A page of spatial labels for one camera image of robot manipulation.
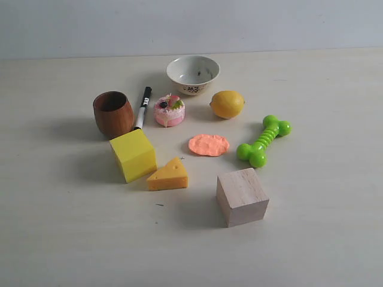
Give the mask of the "orange clay patty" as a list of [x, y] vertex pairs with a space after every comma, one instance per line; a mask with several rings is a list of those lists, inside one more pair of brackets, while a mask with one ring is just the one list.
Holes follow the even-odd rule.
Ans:
[[197, 155], [218, 157], [226, 153], [230, 147], [228, 140], [219, 135], [199, 134], [191, 138], [188, 148]]

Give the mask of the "orange toy cheese wedge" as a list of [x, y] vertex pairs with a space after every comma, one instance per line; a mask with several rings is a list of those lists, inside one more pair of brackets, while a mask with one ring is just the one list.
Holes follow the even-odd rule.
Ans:
[[147, 184], [149, 191], [187, 188], [189, 177], [180, 158], [175, 157], [149, 176]]

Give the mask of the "pink toy cake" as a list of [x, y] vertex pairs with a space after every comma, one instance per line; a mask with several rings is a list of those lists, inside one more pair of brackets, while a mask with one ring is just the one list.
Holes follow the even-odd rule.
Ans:
[[186, 106], [179, 96], [167, 94], [154, 105], [154, 118], [163, 127], [180, 124], [186, 115]]

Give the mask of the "yellow lemon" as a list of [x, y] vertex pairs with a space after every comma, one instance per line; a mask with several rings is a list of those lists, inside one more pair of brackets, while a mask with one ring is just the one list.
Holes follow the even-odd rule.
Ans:
[[245, 100], [237, 91], [225, 90], [213, 95], [209, 105], [216, 116], [231, 119], [241, 113]]

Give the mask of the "yellow foam cube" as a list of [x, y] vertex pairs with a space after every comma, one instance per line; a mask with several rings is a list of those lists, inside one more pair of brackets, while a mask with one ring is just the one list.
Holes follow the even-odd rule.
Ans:
[[141, 129], [111, 139], [110, 145], [127, 183], [157, 170], [155, 149]]

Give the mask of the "black white marker pen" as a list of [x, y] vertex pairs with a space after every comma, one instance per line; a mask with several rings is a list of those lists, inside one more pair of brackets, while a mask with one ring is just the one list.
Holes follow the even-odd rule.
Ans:
[[152, 93], [152, 88], [149, 86], [146, 86], [133, 130], [138, 130], [143, 128], [145, 113], [148, 108], [148, 104], [150, 102], [151, 93]]

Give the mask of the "green plastic bone toy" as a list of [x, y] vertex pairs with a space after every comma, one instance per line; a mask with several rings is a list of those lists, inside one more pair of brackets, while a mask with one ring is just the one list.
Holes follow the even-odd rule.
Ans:
[[242, 143], [236, 149], [236, 156], [248, 161], [253, 168], [263, 167], [267, 163], [266, 150], [276, 137], [290, 134], [292, 126], [289, 121], [279, 120], [275, 115], [267, 115], [262, 121], [263, 132], [253, 144]]

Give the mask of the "white ceramic floral bowl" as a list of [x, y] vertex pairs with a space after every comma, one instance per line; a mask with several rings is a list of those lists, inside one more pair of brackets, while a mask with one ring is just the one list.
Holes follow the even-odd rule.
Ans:
[[182, 56], [167, 65], [166, 74], [180, 93], [197, 96], [219, 76], [220, 65], [206, 56]]

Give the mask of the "light wooden cube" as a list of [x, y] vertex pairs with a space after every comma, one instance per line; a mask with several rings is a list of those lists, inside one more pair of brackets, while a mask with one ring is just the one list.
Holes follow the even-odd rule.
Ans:
[[219, 174], [216, 198], [227, 227], [263, 219], [269, 203], [253, 168]]

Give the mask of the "brown wooden cup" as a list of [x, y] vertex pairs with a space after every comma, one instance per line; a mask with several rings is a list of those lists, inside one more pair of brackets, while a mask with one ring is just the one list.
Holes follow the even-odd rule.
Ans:
[[131, 104], [120, 91], [107, 91], [97, 96], [93, 112], [99, 131], [108, 139], [129, 133], [135, 122]]

